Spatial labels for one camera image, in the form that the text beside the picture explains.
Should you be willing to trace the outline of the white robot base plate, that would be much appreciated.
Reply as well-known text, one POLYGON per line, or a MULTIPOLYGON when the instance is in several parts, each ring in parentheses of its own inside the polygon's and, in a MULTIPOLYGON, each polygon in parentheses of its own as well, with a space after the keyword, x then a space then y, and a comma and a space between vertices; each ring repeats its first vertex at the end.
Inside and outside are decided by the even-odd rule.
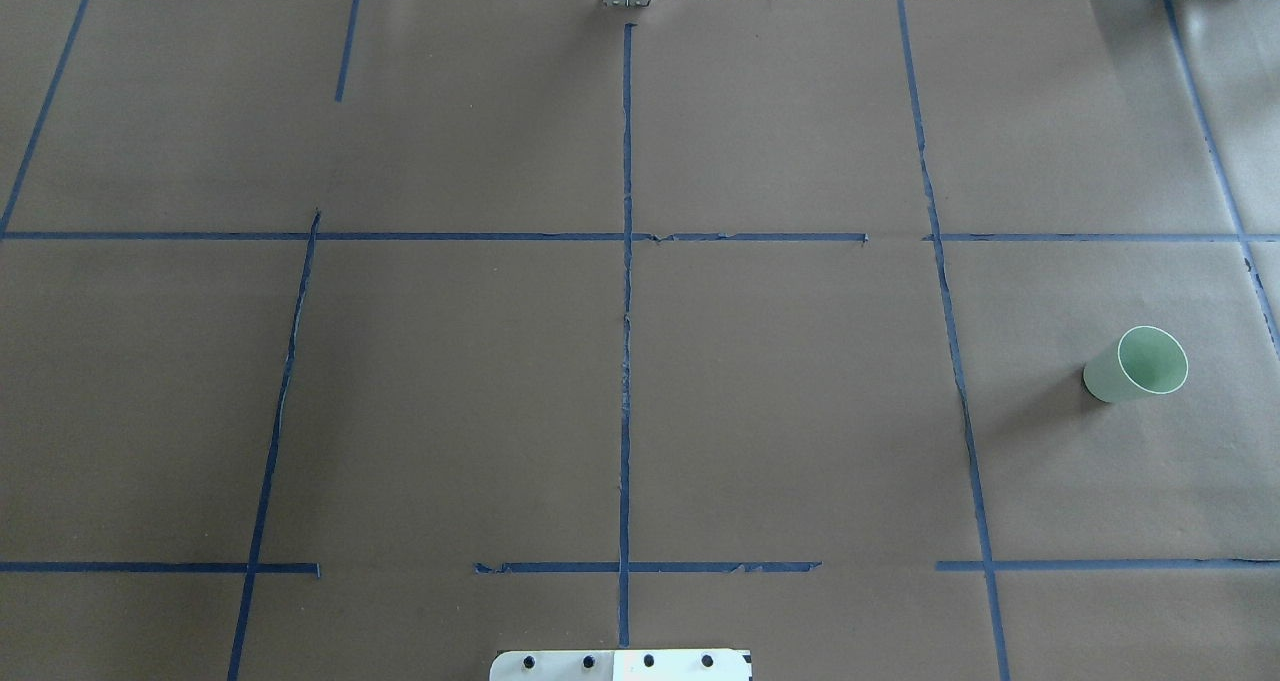
POLYGON ((753 680, 749 652, 727 648, 502 652, 490 680, 753 680))

